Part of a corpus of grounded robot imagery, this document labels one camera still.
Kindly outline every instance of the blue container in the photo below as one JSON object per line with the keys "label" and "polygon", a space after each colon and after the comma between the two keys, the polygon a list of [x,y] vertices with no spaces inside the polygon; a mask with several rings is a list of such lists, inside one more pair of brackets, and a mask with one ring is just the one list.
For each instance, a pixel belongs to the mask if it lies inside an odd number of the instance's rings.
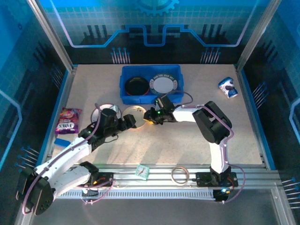
{"label": "blue container", "polygon": [[[157,95],[149,91],[147,95],[130,96],[125,91],[125,82],[136,76],[143,77],[149,82],[157,74],[170,74],[178,81],[176,90],[183,90],[184,82],[179,65],[125,66],[120,77],[120,97],[123,103],[126,105],[153,104]],[[180,103],[183,93],[174,93],[168,97],[173,103]]]}

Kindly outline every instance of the snack package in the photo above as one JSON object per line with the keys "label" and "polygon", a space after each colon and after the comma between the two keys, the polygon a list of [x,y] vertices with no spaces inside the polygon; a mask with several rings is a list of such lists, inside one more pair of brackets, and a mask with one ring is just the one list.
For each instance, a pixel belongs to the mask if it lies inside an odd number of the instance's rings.
{"label": "snack package", "polygon": [[81,112],[81,109],[62,108],[55,133],[61,135],[78,134],[78,121]]}
{"label": "snack package", "polygon": [[238,91],[235,89],[233,79],[227,77],[219,83],[219,88],[224,92],[227,98],[233,98],[238,95]]}

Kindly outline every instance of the small white plate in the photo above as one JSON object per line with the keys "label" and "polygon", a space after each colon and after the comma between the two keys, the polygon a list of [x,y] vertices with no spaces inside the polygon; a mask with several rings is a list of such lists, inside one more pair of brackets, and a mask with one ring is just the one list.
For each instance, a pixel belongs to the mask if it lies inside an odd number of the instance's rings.
{"label": "small white plate", "polygon": [[134,106],[130,106],[127,109],[124,110],[123,112],[123,116],[131,114],[133,115],[133,117],[135,118],[135,126],[136,128],[140,128],[142,127],[146,121],[144,120],[144,114],[145,114],[146,110],[139,106],[139,105],[134,105]]}
{"label": "small white plate", "polygon": [[153,94],[166,94],[178,87],[177,80],[169,74],[157,74],[149,82]]}
{"label": "small white plate", "polygon": [[[120,108],[117,105],[113,105],[113,104],[103,104],[100,106],[100,110],[102,111],[103,109],[112,109],[117,113],[117,118],[120,119],[122,116],[122,112],[120,110]],[[96,122],[98,119],[98,109],[94,109],[94,111],[92,112],[91,116],[90,116],[90,121],[91,123]]]}

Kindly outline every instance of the glass panel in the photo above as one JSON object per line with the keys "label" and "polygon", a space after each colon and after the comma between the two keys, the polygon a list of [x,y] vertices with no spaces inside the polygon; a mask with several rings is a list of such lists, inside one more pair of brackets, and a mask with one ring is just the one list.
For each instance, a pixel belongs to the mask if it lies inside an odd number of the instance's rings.
{"label": "glass panel", "polygon": [[75,64],[232,64],[269,1],[40,2]]}
{"label": "glass panel", "polygon": [[300,93],[299,10],[294,1],[281,3],[244,68],[252,91],[265,83],[254,96],[279,170],[296,167],[300,162],[300,106],[290,117]]}
{"label": "glass panel", "polygon": [[66,69],[26,1],[1,1],[0,30],[0,211],[13,224],[19,172],[35,165]]}

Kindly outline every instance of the robotic arm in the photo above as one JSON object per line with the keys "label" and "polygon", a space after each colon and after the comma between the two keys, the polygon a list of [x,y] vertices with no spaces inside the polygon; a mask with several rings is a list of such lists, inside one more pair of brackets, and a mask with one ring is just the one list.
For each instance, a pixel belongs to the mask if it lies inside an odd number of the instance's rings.
{"label": "robotic arm", "polygon": [[188,121],[198,125],[210,145],[212,184],[222,187],[231,175],[227,158],[227,141],[233,136],[230,120],[212,101],[205,105],[175,107],[168,96],[163,95],[156,99],[155,105],[156,108],[152,107],[144,115],[144,119],[153,124]]}
{"label": "robotic arm", "polygon": [[40,215],[62,193],[87,182],[93,185],[98,169],[91,163],[84,162],[75,169],[68,172],[67,170],[105,143],[107,137],[114,137],[133,128],[135,119],[132,115],[117,119],[114,110],[104,109],[101,111],[100,123],[96,130],[95,124],[92,123],[82,130],[78,138],[56,157],[37,166],[34,170],[27,167],[21,172],[16,199],[23,202],[23,209],[26,207],[35,215]]}

